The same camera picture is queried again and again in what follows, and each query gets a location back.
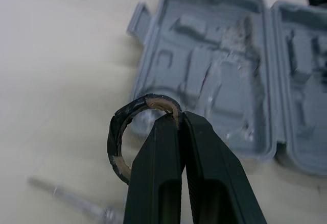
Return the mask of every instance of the drill bit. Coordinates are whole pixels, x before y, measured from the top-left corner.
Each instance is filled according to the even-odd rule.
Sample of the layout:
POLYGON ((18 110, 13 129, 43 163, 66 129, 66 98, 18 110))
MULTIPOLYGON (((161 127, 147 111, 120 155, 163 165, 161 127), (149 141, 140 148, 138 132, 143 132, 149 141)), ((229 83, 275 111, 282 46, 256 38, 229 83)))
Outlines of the drill bit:
POLYGON ((100 224, 122 224, 124 220, 124 213, 121 209, 108 207, 99 207, 87 200, 84 200, 74 194, 71 194, 59 186, 37 179, 30 178, 29 184, 32 186, 42 189, 43 191, 49 192, 53 195, 53 198, 65 201, 73 206, 75 209, 81 211, 83 214, 91 217, 100 224))

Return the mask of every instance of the plastic tool case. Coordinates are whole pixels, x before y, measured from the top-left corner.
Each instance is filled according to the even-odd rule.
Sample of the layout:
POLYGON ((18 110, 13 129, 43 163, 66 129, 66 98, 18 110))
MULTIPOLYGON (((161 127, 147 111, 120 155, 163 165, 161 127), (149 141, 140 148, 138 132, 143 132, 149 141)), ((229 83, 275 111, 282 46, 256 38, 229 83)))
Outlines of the plastic tool case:
MULTIPOLYGON (((327 11, 263 0, 139 3, 128 32, 143 45, 132 99, 165 94, 204 116, 240 158, 276 154, 327 175, 327 11)), ((160 116, 132 122, 146 135, 160 116)))

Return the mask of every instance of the gray plastic case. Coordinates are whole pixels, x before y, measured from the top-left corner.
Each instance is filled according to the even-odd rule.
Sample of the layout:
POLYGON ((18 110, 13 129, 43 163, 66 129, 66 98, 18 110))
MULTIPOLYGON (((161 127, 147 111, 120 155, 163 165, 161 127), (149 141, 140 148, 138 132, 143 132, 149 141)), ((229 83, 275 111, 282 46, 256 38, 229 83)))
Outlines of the gray plastic case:
MULTIPOLYGON (((326 22, 326 11, 263 0, 160 0, 153 17, 140 3, 128 26, 144 45, 131 98, 168 95, 238 157, 271 159, 279 143, 280 162, 327 175, 326 22)), ((147 135, 159 116, 140 113, 133 132, 147 135)))

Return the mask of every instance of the case latch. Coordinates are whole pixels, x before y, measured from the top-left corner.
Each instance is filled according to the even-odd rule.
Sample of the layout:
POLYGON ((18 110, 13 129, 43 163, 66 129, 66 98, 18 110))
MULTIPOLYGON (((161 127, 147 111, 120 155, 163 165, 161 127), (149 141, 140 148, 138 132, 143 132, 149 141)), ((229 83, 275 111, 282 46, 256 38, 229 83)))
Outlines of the case latch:
POLYGON ((138 3, 132 19, 129 22, 127 33, 134 36, 140 43, 144 45, 148 35, 151 18, 151 13, 145 3, 138 3))

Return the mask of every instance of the white table surface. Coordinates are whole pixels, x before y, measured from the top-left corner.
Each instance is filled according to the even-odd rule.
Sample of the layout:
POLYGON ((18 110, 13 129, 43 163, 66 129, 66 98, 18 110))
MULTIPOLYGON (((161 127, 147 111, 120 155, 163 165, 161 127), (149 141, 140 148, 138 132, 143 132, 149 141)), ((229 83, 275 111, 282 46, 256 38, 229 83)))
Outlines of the white table surface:
MULTIPOLYGON (((0 0, 0 223, 90 223, 27 185, 31 175, 101 205, 122 204, 127 186, 111 169, 106 140, 142 52, 125 33, 139 1, 153 12, 158 2, 0 0)), ((128 138, 131 162, 139 144, 128 138)), ((326 179, 274 160, 247 174, 268 223, 326 223, 326 179)), ((182 219, 190 222, 183 194, 182 219)))

